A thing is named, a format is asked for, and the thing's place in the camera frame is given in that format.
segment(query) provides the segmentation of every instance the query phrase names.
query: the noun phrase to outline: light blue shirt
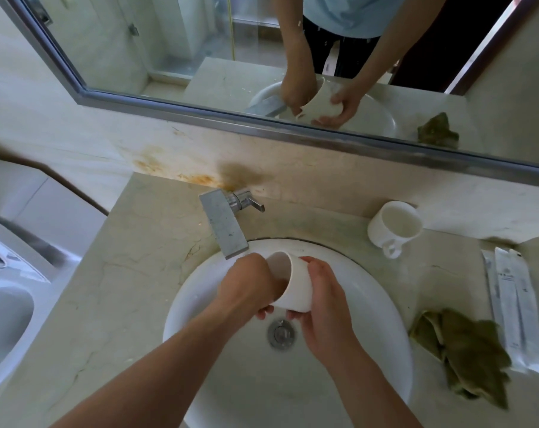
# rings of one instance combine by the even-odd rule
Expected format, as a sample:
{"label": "light blue shirt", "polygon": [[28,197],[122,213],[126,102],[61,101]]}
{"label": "light blue shirt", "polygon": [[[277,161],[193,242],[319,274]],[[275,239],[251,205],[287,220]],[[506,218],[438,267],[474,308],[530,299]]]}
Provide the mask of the light blue shirt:
{"label": "light blue shirt", "polygon": [[404,0],[303,0],[303,15],[344,37],[370,39],[383,34]]}

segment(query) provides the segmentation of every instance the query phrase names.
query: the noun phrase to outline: mirror frame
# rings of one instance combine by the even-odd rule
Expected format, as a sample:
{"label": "mirror frame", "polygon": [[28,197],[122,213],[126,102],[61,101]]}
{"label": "mirror frame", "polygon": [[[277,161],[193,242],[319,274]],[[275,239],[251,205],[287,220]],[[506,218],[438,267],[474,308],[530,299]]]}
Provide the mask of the mirror frame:
{"label": "mirror frame", "polygon": [[529,162],[446,150],[387,137],[295,125],[246,114],[89,88],[51,33],[22,0],[0,0],[0,6],[79,105],[539,186],[539,165]]}

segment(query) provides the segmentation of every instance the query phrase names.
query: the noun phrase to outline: faucet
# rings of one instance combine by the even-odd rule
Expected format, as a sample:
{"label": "faucet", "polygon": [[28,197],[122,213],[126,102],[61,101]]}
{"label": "faucet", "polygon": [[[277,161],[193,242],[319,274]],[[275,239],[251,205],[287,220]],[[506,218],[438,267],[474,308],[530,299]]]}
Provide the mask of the faucet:
{"label": "faucet", "polygon": [[231,259],[250,248],[234,213],[253,206],[260,212],[266,208],[257,201],[248,189],[224,193],[221,189],[199,195],[214,237],[226,259]]}

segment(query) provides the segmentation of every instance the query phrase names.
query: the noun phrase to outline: green cloth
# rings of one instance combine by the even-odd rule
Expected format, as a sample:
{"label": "green cloth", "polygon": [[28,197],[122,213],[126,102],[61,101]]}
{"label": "green cloth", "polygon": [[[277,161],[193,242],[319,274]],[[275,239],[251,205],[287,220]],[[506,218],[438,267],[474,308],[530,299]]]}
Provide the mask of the green cloth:
{"label": "green cloth", "polygon": [[509,377],[502,370],[511,366],[511,360],[493,321],[473,321],[453,309],[423,311],[410,337],[444,364],[452,392],[467,399],[483,396],[507,410]]}
{"label": "green cloth", "polygon": [[422,126],[418,126],[418,142],[458,150],[460,136],[450,130],[448,115],[441,112]]}

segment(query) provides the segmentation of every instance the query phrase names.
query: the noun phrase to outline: marble countertop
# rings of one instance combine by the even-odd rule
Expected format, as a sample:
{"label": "marble countertop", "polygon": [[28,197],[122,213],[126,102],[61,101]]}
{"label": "marble countertop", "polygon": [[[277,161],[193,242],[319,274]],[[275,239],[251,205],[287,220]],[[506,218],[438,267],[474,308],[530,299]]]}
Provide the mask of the marble countertop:
{"label": "marble countertop", "polygon": [[[180,285],[218,251],[198,200],[208,189],[133,175],[0,397],[0,428],[49,426],[161,343]],[[266,213],[239,213],[249,240],[295,237],[344,253],[386,289],[406,327],[427,308],[490,318],[479,240],[425,230],[388,260],[366,239],[367,219],[262,200]],[[453,395],[442,367],[412,347],[410,407],[425,428],[539,427],[539,376],[510,373],[506,412]]]}
{"label": "marble countertop", "polygon": [[[183,101],[202,107],[241,112],[250,105],[259,90],[281,81],[284,75],[285,71],[278,67],[206,57],[187,86]],[[327,79],[338,84],[349,82],[346,78],[333,76]],[[440,112],[445,112],[451,129],[460,135],[459,149],[485,153],[464,96],[386,84],[375,84],[368,94],[392,114],[398,126],[398,139],[417,142],[417,127]],[[382,131],[366,128],[359,128],[358,131],[383,135]]]}

